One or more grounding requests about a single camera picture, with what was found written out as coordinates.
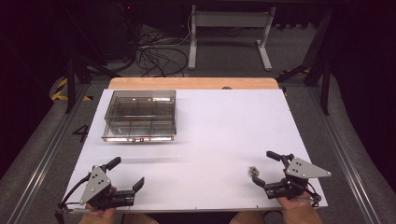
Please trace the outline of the wooden table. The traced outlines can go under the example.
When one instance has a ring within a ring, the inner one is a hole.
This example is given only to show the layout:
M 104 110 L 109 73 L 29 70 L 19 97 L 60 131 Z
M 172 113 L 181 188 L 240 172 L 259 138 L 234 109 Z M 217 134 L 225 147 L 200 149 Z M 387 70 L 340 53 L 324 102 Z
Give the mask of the wooden table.
M 275 90 L 268 77 L 115 77 L 111 90 Z

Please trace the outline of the person's right hand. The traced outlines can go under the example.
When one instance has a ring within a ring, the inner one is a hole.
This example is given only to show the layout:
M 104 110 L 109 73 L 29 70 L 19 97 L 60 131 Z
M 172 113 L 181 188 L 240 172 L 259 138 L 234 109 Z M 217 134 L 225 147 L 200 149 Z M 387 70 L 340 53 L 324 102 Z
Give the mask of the person's right hand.
M 305 192 L 302 195 L 288 199 L 287 197 L 279 197 L 276 199 L 284 211 L 293 210 L 299 207 L 310 205 L 310 195 Z

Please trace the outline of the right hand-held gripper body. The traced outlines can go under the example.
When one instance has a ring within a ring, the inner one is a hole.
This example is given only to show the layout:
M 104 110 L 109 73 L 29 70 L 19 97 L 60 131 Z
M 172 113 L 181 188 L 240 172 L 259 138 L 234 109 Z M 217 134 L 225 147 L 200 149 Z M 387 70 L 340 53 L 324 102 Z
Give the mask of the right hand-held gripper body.
M 320 200 L 315 189 L 308 189 L 310 178 L 329 177 L 326 171 L 308 161 L 295 157 L 293 154 L 283 155 L 285 177 L 277 183 L 265 184 L 264 191 L 269 199 L 287 197 L 292 199 L 307 192 L 311 200 Z

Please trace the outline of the clear plastic compartment box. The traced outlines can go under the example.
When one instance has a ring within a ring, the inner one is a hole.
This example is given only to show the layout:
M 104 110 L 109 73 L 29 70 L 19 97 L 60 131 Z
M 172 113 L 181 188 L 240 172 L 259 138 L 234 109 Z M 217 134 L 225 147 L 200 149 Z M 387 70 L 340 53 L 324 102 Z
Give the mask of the clear plastic compartment box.
M 105 142 L 173 141 L 177 134 L 177 92 L 113 91 L 105 122 Z

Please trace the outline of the person's leg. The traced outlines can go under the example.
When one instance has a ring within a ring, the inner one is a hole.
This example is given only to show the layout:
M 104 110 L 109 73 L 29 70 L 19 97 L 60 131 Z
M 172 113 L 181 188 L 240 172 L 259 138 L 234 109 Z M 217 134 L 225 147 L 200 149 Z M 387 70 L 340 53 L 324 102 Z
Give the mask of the person's leg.
M 144 214 L 126 214 L 121 224 L 159 224 L 155 219 Z
M 260 212 L 239 212 L 229 224 L 265 224 Z

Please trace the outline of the person's left hand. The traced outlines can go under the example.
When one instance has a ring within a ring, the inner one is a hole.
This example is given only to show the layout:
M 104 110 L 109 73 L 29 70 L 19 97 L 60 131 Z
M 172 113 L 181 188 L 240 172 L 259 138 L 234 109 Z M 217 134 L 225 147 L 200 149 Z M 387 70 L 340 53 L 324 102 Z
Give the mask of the person's left hand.
M 92 216 L 92 217 L 112 219 L 116 213 L 115 208 L 109 208 L 107 210 L 94 210 L 93 207 L 89 203 L 86 204 L 86 208 L 91 211 L 90 216 Z

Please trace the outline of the aluminium floor rail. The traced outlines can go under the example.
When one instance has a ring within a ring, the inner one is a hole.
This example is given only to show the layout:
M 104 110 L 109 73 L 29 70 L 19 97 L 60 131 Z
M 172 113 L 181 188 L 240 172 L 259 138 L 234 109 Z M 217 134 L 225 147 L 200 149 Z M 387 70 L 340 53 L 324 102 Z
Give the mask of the aluminium floor rail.
M 49 143 L 45 147 L 44 154 L 40 157 L 39 163 L 37 166 L 29 167 L 31 175 L 28 178 L 28 183 L 23 189 L 23 193 L 18 198 L 18 201 L 15 203 L 15 207 L 7 219 L 6 224 L 21 224 L 25 218 L 27 211 L 29 210 L 50 169 L 50 166 L 56 157 L 56 154 L 58 153 L 61 141 L 64 138 L 64 133 L 66 132 L 66 129 L 68 128 L 89 87 L 89 84 L 82 84 L 77 90 L 77 100 L 75 105 L 69 112 L 61 113 L 61 119 L 60 121 L 56 122 L 55 131 L 52 134 L 49 134 Z
M 332 142 L 332 148 L 340 163 L 341 169 L 346 177 L 346 181 L 351 188 L 351 191 L 357 201 L 359 209 L 363 214 L 363 217 L 367 224 L 382 224 L 377 212 L 375 211 L 373 204 L 371 203 L 367 191 L 365 190 L 361 176 L 358 173 L 356 166 L 353 164 L 352 159 L 347 154 L 346 148 L 341 142 L 341 139 L 335 130 L 335 126 L 329 115 L 326 115 L 320 104 L 320 96 L 316 89 L 308 88 L 307 92 L 317 109 L 320 120 L 325 126 L 325 130 L 330 136 Z

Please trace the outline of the white board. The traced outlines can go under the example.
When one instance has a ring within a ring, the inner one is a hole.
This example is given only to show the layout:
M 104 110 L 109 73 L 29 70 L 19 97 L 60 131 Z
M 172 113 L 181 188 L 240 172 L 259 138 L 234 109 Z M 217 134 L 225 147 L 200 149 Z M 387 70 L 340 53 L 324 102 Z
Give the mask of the white board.
M 267 151 L 312 162 L 282 90 L 179 90 L 177 135 L 170 142 L 110 143 L 102 139 L 111 90 L 102 94 L 88 137 L 69 180 L 70 207 L 81 211 L 78 181 L 95 165 L 116 157 L 108 176 L 118 189 L 141 177 L 131 211 L 142 213 L 264 210 L 275 200 L 255 185 L 249 167 L 274 183 L 285 177 L 281 162 Z

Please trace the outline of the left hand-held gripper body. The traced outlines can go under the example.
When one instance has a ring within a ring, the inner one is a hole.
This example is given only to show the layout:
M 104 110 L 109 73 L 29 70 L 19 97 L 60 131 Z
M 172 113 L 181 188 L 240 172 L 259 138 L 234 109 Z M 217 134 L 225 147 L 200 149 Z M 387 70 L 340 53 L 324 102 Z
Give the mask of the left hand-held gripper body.
M 132 206 L 134 204 L 133 190 L 116 190 L 106 174 L 106 168 L 95 165 L 89 176 L 79 204 L 89 204 L 94 210 Z

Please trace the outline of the person's right leg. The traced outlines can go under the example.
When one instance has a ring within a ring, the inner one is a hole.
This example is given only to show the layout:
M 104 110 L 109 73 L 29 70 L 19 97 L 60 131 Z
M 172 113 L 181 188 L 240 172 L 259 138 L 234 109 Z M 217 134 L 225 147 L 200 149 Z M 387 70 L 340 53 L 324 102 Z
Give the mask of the person's right leg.
M 260 212 L 239 212 L 229 224 L 265 224 Z

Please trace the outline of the white metal stand frame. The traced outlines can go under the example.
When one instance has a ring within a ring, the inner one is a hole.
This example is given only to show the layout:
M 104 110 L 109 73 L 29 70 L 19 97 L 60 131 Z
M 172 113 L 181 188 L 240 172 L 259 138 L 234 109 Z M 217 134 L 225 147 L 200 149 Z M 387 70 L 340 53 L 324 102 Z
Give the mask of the white metal stand frame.
M 238 28 L 263 28 L 262 38 L 256 41 L 261 55 L 262 64 L 266 71 L 272 70 L 272 65 L 266 51 L 266 42 L 271 30 L 271 25 L 276 14 L 276 8 L 270 7 L 264 12 L 231 12 L 231 11 L 202 11 L 196 5 L 191 7 L 190 26 L 190 54 L 188 68 L 194 70 L 197 57 L 197 27 L 238 27 Z

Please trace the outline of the person's left leg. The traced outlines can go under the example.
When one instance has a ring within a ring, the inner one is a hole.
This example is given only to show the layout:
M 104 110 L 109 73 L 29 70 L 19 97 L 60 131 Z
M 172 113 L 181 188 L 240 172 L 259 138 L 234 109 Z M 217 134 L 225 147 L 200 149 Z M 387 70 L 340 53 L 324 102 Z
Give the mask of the person's left leg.
M 159 224 L 155 219 L 144 214 L 126 214 L 121 224 Z

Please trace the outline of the black metal stand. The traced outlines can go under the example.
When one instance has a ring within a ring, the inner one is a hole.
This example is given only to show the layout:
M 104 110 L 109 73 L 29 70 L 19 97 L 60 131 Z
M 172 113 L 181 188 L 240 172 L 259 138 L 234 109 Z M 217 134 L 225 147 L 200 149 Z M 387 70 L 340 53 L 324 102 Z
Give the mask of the black metal stand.
M 304 70 L 308 69 L 304 84 L 306 87 L 315 86 L 319 79 L 322 79 L 321 93 L 320 93 L 320 107 L 325 115 L 328 111 L 328 97 L 330 88 L 331 67 L 330 62 L 326 58 L 323 50 L 323 42 L 327 35 L 328 26 L 332 17 L 332 10 L 327 9 L 318 25 L 318 29 L 311 41 L 307 53 L 304 56 L 301 65 L 293 68 L 290 71 L 284 70 L 276 78 L 278 83 L 283 82 L 291 77 L 294 77 Z
M 92 72 L 90 67 L 94 68 L 99 74 L 108 77 L 120 77 L 115 72 L 105 68 L 99 62 L 94 61 L 86 55 L 81 53 L 74 54 L 69 58 L 66 65 L 66 83 L 67 83 L 67 108 L 65 113 L 68 114 L 72 111 L 77 102 L 76 94 L 76 79 L 82 84 L 90 84 L 92 81 Z

